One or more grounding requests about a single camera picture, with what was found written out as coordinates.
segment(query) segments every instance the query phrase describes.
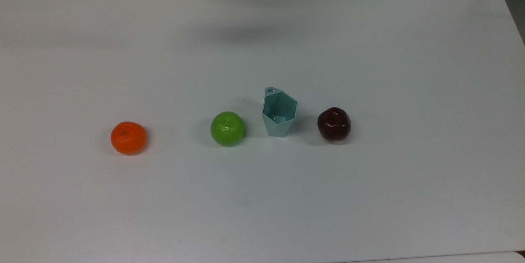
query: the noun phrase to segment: table surface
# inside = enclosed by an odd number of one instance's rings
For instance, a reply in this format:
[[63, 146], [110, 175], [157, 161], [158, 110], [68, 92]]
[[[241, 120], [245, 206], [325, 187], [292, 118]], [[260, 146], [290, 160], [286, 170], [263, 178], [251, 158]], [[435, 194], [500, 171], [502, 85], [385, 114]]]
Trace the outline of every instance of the table surface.
[[[325, 263], [525, 249], [504, 0], [0, 0], [0, 261]], [[266, 134], [265, 87], [299, 102]], [[352, 133], [326, 143], [338, 106]], [[210, 137], [240, 114], [235, 147]], [[119, 155], [121, 121], [147, 149]]]
[[440, 256], [412, 259], [393, 259], [388, 261], [368, 261], [369, 263], [524, 263], [523, 256], [515, 252], [492, 254]]

